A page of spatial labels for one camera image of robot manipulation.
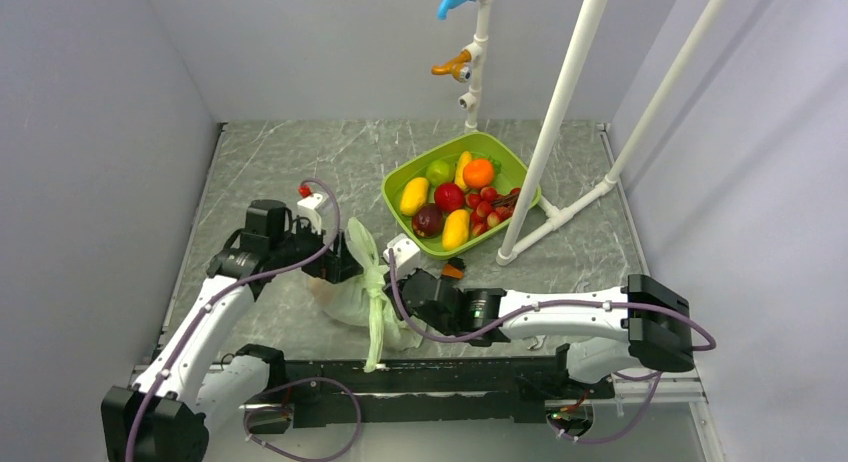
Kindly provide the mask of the light green plastic bag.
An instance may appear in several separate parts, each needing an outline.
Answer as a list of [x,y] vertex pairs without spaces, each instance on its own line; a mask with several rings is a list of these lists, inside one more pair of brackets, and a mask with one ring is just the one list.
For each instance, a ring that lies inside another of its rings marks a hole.
[[329,317],[368,329],[369,347],[363,371],[372,373],[380,369],[384,350],[417,348],[423,337],[396,315],[394,302],[383,292],[389,267],[382,261],[371,232],[352,217],[347,222],[345,239],[362,273],[339,284],[312,279],[307,287]]

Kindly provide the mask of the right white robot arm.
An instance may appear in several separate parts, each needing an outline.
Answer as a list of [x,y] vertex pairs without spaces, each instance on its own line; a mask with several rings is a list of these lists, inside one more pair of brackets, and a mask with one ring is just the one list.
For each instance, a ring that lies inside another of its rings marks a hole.
[[503,288],[460,289],[417,269],[384,288],[397,316],[440,343],[489,347],[522,339],[564,337],[551,370],[557,393],[574,397],[588,384],[625,369],[683,373],[697,346],[689,302],[644,274],[622,286],[585,293],[538,294]]

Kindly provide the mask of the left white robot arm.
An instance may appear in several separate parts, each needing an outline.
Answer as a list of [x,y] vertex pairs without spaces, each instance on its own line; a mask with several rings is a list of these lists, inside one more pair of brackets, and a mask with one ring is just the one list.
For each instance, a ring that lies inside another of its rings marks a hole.
[[236,323],[274,277],[290,270],[338,283],[358,274],[341,234],[328,236],[320,208],[331,197],[306,196],[290,210],[255,200],[242,228],[211,260],[188,315],[150,365],[101,403],[110,461],[200,461],[211,435],[243,403],[272,402],[291,391],[284,353],[247,344],[223,368],[214,363]]

